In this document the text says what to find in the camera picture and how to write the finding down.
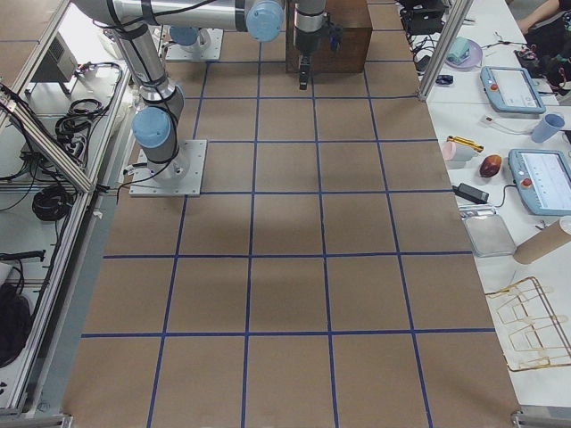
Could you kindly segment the dark wooden drawer cabinet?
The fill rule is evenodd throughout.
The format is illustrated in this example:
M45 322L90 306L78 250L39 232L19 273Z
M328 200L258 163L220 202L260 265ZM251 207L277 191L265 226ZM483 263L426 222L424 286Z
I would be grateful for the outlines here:
M327 1L326 12L343 31L322 38L311 56L315 73L361 73L364 70L372 35L372 22L365 0Z

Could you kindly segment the teal cloth item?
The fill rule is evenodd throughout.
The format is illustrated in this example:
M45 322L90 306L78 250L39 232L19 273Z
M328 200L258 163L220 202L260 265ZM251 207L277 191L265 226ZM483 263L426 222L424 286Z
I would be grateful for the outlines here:
M456 37L447 53L446 61L454 65L460 65L470 57L470 41L464 37Z

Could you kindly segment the lavender plate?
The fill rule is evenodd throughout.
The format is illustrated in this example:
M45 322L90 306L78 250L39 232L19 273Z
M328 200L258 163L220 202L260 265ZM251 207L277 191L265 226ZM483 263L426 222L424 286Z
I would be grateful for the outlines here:
M475 41L469 39L468 40L468 57L461 63L456 64L449 59L445 60L445 63L458 70L470 70L476 66L481 65L481 61L483 59L483 51L480 45L478 45Z

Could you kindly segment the pink cup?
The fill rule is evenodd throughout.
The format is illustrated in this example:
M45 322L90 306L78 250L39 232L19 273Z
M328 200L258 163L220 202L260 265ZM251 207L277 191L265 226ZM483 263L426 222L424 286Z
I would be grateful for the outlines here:
M447 141L442 148L445 161L467 162L477 156L478 152L470 146L454 141Z

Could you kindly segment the upper blue teach pendant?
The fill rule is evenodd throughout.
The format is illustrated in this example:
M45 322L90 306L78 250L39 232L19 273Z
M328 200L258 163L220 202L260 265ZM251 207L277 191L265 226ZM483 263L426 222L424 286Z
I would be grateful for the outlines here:
M498 112L521 114L546 112L526 69L484 66L480 71L480 80L491 106Z

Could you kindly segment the blue teach pendant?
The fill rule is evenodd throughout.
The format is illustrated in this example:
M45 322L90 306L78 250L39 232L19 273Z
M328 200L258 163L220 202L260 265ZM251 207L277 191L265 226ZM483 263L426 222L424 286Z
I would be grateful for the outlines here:
M546 112L526 69L484 66L480 71L480 80L491 106L498 112L521 114Z
M570 214L570 167L563 152L512 149L508 161L522 202L532 214Z

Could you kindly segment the red brown fruit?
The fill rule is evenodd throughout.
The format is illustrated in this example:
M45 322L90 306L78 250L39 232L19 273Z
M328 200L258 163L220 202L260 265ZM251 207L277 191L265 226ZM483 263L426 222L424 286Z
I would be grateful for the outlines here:
M491 154L484 158L479 167L479 176L490 178L497 175L501 170L502 157L498 154Z

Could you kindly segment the black power adapter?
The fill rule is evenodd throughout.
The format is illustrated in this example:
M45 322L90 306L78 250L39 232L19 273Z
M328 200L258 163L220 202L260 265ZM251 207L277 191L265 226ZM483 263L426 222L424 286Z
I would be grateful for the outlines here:
M452 187L452 191L456 196L474 204L486 204L489 194L471 185L460 183Z

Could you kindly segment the grey control box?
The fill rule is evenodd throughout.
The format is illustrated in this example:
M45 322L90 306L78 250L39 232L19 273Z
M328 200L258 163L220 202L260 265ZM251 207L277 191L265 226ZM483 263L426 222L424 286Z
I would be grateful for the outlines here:
M57 32L30 82L58 84L65 95L70 95L77 82L78 65L61 33Z

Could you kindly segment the clear plastic tray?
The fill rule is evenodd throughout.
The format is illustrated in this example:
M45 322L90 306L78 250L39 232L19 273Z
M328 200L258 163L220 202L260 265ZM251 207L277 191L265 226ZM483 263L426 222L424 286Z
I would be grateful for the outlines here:
M473 253L479 258L513 255L516 245L503 218L489 204L459 206Z

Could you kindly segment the light blue plastic cup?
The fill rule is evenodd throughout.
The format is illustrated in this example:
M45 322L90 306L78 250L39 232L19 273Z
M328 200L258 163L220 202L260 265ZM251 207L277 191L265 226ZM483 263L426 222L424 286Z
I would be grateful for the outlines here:
M553 137L565 125L565 120L557 113L546 114L535 126L531 134L532 141L541 144Z

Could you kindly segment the lower blue teach pendant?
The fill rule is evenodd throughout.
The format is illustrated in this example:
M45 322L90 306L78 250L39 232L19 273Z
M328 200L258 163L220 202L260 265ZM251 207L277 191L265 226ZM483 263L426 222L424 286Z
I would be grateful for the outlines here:
M532 214L570 214L570 167L563 152L512 149L508 161L522 202Z

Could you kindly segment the cardboard tube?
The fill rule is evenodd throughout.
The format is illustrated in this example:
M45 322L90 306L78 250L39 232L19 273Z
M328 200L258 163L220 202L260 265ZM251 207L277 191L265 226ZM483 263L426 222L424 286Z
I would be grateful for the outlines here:
M564 216L519 244L513 257L518 263L531 264L569 242L570 217Z

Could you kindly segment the aluminium frame post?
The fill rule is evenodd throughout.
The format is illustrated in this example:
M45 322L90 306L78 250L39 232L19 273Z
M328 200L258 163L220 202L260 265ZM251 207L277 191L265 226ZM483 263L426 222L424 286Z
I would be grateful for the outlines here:
M443 31L419 84L418 99L420 101L425 101L428 98L435 85L436 78L440 74L446 55L450 51L462 27L472 3L472 0L457 0L452 2L450 13L443 26Z

